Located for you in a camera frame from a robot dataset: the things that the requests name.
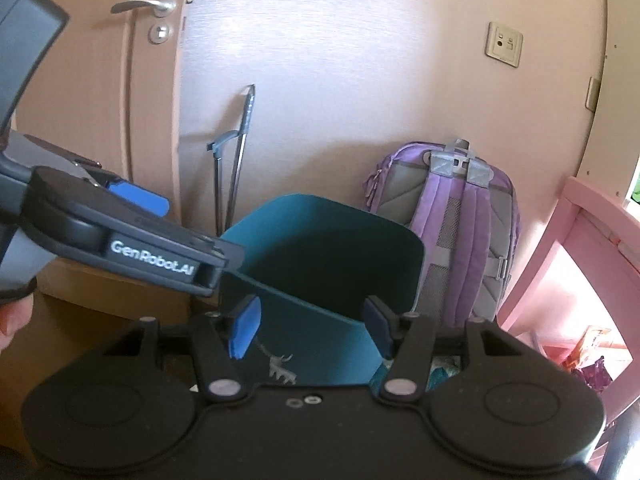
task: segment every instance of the teal trash can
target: teal trash can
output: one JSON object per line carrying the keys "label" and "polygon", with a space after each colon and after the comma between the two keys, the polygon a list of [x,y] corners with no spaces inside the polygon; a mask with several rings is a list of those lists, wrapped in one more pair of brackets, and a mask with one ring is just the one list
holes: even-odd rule
{"label": "teal trash can", "polygon": [[245,249],[224,274],[222,310],[247,294],[262,323],[244,358],[246,383],[364,384],[382,358],[361,321],[373,294],[398,314],[414,309],[423,244],[409,229],[311,195],[281,196],[227,230]]}

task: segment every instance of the wall socket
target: wall socket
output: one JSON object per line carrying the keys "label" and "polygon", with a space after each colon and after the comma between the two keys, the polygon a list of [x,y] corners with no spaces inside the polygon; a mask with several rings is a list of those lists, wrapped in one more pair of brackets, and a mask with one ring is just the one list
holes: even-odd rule
{"label": "wall socket", "polygon": [[501,23],[489,23],[485,54],[517,67],[522,52],[522,33]]}

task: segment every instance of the human hand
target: human hand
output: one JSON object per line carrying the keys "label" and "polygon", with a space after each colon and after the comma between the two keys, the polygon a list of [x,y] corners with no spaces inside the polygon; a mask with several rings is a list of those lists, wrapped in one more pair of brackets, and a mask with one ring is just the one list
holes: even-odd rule
{"label": "human hand", "polygon": [[0,306],[0,351],[9,346],[14,334],[31,319],[33,294]]}

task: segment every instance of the screw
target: screw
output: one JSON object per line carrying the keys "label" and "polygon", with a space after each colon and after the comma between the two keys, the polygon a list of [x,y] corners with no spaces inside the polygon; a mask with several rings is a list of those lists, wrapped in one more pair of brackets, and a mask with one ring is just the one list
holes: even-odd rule
{"label": "screw", "polygon": [[409,379],[391,379],[385,383],[385,390],[399,397],[413,395],[417,389],[417,384]]}
{"label": "screw", "polygon": [[233,379],[218,379],[209,385],[209,391],[219,397],[233,397],[241,389],[240,383]]}
{"label": "screw", "polygon": [[287,406],[289,406],[290,408],[293,408],[294,410],[296,410],[298,408],[302,408],[302,406],[305,405],[305,403],[302,402],[301,399],[287,399],[285,404]]}
{"label": "screw", "polygon": [[322,397],[317,395],[308,395],[305,397],[305,402],[307,404],[320,404],[322,402]]}

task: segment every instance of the deer graphic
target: deer graphic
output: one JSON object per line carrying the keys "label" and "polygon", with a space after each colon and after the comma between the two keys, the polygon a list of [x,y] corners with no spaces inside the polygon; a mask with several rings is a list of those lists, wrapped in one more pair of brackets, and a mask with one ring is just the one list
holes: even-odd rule
{"label": "deer graphic", "polygon": [[282,380],[283,384],[291,384],[292,386],[296,384],[297,375],[293,373],[291,370],[287,370],[282,366],[283,363],[286,363],[291,360],[293,354],[289,357],[285,358],[284,355],[277,356],[273,355],[269,352],[262,343],[258,341],[258,338],[255,339],[258,348],[269,358],[269,377],[275,378],[277,381]]}

